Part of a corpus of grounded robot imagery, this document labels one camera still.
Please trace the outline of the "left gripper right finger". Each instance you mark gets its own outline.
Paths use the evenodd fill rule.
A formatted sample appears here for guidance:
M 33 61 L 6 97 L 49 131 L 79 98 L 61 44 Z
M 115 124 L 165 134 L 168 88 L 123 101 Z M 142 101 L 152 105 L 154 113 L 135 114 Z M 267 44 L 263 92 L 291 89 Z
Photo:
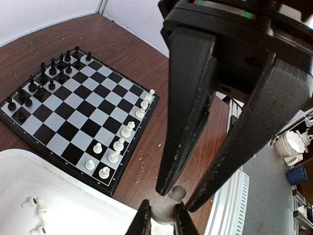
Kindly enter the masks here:
M 174 234 L 199 235 L 199 232 L 183 203 L 176 204 L 174 208 Z

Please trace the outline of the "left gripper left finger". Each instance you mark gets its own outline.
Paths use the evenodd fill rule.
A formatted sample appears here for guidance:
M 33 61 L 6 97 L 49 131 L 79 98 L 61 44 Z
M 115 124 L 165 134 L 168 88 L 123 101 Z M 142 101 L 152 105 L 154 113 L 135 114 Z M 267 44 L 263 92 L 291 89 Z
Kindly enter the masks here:
M 142 201 L 126 235 L 151 235 L 151 206 L 148 199 Z

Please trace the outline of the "white chess piece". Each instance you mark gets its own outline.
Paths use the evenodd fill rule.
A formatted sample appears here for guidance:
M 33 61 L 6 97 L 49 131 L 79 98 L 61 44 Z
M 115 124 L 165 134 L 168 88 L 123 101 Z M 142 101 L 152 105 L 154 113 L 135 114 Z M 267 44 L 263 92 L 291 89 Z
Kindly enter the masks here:
M 98 175 L 101 179 L 107 179 L 110 176 L 110 168 L 108 166 L 99 170 Z
M 119 154 L 120 154 L 120 151 L 114 151 L 114 152 L 110 153 L 110 154 L 108 155 L 108 161 L 109 161 L 110 163 L 115 163 L 115 162 L 117 162 L 118 159 L 119 159 Z

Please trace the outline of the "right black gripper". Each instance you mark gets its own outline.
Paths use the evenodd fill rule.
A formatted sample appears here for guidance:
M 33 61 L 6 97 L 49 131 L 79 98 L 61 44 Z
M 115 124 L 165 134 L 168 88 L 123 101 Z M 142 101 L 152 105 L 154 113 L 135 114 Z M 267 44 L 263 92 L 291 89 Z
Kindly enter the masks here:
M 313 73 L 310 0 L 161 0 L 158 7 L 173 83 L 199 80 L 213 60 L 217 90 L 247 96 L 272 55 Z

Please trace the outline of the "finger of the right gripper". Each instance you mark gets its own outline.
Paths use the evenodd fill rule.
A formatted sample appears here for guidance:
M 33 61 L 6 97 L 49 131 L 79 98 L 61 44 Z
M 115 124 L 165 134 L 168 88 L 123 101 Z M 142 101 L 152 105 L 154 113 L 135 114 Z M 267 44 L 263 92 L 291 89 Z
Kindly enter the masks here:
M 271 55 L 248 102 L 187 202 L 203 206 L 225 182 L 310 102 L 313 77 Z
M 156 183 L 158 194 L 171 191 L 183 172 L 208 120 L 216 93 L 216 37 L 177 28 L 170 37 L 168 126 Z

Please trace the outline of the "white chess queen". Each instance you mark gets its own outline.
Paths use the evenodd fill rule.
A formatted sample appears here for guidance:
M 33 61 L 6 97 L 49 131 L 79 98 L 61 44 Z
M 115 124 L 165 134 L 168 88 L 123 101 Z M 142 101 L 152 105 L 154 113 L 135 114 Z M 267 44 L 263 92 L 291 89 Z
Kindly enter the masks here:
M 134 128 L 135 128 L 135 122 L 134 121 L 128 122 L 126 127 L 121 130 L 121 136 L 125 139 L 129 138 Z

